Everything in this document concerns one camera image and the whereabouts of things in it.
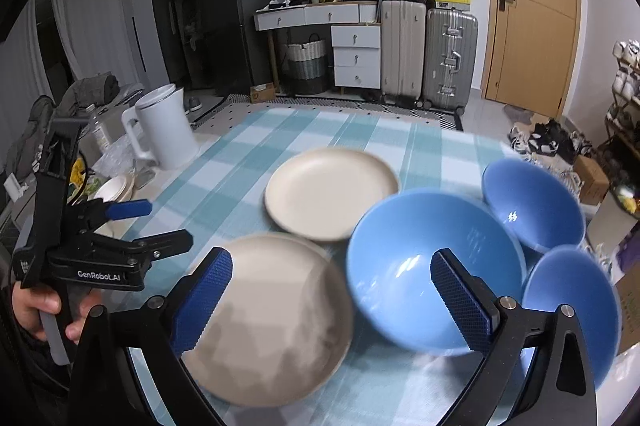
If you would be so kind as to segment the person's left hand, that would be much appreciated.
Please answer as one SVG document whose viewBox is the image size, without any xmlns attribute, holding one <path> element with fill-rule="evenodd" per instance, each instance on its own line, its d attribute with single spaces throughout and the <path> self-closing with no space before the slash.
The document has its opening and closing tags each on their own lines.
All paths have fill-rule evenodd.
<svg viewBox="0 0 640 426">
<path fill-rule="evenodd" d="M 66 326 L 65 334 L 68 340 L 78 344 L 87 316 L 95 305 L 101 305 L 102 293 L 97 289 L 90 289 L 83 294 L 78 303 L 78 310 L 72 324 Z M 58 314 L 62 309 L 61 298 L 58 293 L 46 285 L 32 288 L 21 287 L 16 282 L 12 288 L 12 309 L 17 323 L 32 336 L 47 342 L 47 333 L 40 321 L 40 313 Z"/>
</svg>

